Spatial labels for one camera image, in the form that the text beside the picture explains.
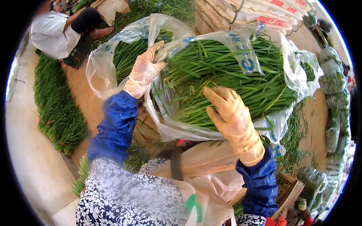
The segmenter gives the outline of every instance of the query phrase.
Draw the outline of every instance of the foot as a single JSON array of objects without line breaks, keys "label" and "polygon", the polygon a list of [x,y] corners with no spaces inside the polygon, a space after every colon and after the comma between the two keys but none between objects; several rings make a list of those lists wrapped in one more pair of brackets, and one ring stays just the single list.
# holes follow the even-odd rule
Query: foot
[{"label": "foot", "polygon": [[89,36],[92,38],[93,41],[98,40],[100,38],[106,37],[114,30],[114,27],[107,27],[103,29],[95,29]]}]

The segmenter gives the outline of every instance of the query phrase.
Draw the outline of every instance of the white shirt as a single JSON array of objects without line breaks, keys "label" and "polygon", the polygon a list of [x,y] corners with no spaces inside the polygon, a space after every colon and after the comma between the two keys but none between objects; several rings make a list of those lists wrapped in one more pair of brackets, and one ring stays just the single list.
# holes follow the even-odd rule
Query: white shirt
[{"label": "white shirt", "polygon": [[31,24],[31,40],[35,47],[45,55],[55,58],[67,58],[77,45],[80,34],[69,26],[63,32],[68,15],[50,11],[46,15],[35,18]]}]

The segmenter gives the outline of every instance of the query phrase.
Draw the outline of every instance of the blue sleeve cover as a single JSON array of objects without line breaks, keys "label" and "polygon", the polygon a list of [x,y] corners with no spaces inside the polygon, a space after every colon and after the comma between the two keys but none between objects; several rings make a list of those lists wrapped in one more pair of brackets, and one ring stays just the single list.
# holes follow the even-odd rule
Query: blue sleeve cover
[{"label": "blue sleeve cover", "polygon": [[243,175],[247,188],[241,200],[244,214],[255,214],[271,217],[277,210],[278,186],[275,179],[277,164],[270,148],[265,147],[263,159],[255,166],[246,167],[240,160],[236,163],[236,171]]},{"label": "blue sleeve cover", "polygon": [[104,119],[98,134],[90,140],[87,157],[108,158],[122,163],[128,158],[133,129],[137,123],[137,99],[125,91],[108,98],[103,104]]}]

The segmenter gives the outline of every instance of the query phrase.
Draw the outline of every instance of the transparent glove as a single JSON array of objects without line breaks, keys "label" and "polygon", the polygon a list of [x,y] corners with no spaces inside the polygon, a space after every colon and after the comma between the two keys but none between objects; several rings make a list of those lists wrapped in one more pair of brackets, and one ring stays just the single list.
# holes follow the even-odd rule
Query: transparent glove
[{"label": "transparent glove", "polygon": [[240,96],[225,87],[204,88],[204,95],[216,107],[206,111],[219,132],[230,142],[234,153],[245,166],[254,166],[264,156],[264,146],[255,131],[249,109]]},{"label": "transparent glove", "polygon": [[141,98],[156,75],[167,65],[166,62],[152,63],[155,52],[163,44],[163,41],[155,43],[146,52],[137,57],[129,79],[123,88],[132,97],[136,99]]}]

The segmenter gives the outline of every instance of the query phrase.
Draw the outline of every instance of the tiled floor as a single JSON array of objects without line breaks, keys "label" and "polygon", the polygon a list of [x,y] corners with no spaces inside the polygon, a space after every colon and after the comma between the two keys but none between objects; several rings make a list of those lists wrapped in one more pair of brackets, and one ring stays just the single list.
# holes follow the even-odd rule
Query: tiled floor
[{"label": "tiled floor", "polygon": [[39,132],[34,103],[34,46],[19,60],[14,94],[6,108],[6,132],[13,167],[25,195],[54,219],[55,225],[75,225],[78,198],[70,192],[74,176],[54,145]]}]

